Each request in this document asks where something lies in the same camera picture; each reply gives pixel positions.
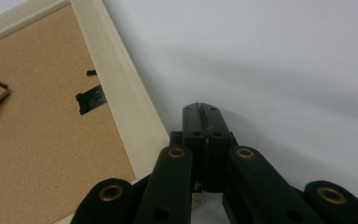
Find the light wooden frame edge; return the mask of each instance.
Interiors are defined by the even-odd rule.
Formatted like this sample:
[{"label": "light wooden frame edge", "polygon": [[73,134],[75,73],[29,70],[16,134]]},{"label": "light wooden frame edge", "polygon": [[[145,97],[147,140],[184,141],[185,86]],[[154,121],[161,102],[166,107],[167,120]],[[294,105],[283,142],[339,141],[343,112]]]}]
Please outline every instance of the light wooden frame edge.
[{"label": "light wooden frame edge", "polygon": [[0,39],[69,4],[69,0],[28,0],[0,15]]},{"label": "light wooden frame edge", "polygon": [[152,172],[169,136],[103,0],[71,0],[136,179]]}]

